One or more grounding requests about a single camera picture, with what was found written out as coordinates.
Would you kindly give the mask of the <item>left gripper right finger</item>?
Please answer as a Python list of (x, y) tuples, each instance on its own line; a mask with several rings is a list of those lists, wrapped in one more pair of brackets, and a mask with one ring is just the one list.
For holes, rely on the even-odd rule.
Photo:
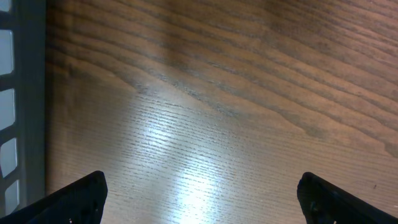
[(307, 223), (396, 224), (397, 218), (373, 207), (321, 177), (305, 172), (297, 198)]

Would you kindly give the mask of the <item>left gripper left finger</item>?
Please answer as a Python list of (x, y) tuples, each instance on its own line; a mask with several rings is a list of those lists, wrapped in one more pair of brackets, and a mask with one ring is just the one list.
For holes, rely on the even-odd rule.
[(1, 218), (1, 224), (100, 224), (107, 194), (104, 173), (97, 170)]

